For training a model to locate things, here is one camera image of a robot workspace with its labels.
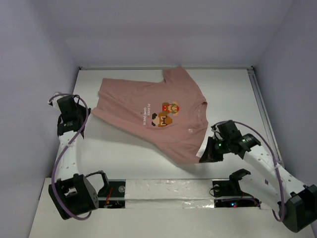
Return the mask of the pink printed t-shirt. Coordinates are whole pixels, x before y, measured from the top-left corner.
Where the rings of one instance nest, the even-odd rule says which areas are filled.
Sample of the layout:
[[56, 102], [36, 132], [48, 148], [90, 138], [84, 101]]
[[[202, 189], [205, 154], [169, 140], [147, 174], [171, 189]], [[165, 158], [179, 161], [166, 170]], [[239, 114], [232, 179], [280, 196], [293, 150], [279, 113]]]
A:
[[207, 100], [181, 66], [161, 82], [104, 78], [92, 114], [155, 145], [176, 164], [196, 164], [208, 128]]

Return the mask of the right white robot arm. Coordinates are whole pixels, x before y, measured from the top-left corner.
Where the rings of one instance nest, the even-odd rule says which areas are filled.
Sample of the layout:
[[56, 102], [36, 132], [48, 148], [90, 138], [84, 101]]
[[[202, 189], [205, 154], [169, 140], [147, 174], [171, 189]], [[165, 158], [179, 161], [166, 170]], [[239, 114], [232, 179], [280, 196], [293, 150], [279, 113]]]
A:
[[317, 219], [317, 187], [307, 186], [286, 171], [251, 134], [221, 139], [209, 137], [197, 152], [200, 163], [223, 161], [225, 154], [239, 156], [254, 172], [239, 169], [226, 180], [215, 180], [211, 194], [225, 201], [253, 199], [279, 216], [284, 226], [297, 233]]

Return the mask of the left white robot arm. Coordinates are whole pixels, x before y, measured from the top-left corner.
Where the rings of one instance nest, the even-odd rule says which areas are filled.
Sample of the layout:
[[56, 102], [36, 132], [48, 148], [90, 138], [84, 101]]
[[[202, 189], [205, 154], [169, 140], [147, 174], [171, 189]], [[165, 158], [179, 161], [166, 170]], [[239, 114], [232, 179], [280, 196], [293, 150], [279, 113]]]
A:
[[[98, 195], [109, 192], [109, 182], [103, 171], [88, 175], [81, 173], [81, 144], [90, 109], [78, 103], [50, 104], [60, 111], [57, 121], [60, 152], [53, 167], [49, 195], [64, 220], [84, 221], [98, 209]], [[87, 177], [98, 174], [102, 178], [92, 185]]]

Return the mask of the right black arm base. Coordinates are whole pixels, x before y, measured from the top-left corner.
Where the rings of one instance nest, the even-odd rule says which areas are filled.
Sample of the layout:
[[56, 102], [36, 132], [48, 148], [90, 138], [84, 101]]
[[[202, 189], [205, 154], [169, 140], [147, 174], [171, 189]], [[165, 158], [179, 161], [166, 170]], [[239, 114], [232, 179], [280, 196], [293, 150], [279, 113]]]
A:
[[250, 174], [248, 170], [240, 169], [232, 173], [228, 179], [213, 180], [209, 194], [214, 198], [215, 208], [260, 208], [261, 202], [240, 188], [239, 181]]

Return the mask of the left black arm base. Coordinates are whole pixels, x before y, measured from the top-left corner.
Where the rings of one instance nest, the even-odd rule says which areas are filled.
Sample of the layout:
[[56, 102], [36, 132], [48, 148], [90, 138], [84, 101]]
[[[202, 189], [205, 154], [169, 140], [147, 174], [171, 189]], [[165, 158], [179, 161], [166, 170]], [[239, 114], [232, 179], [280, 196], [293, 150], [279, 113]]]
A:
[[99, 208], [125, 208], [125, 190], [126, 180], [109, 180], [109, 187], [98, 192]]

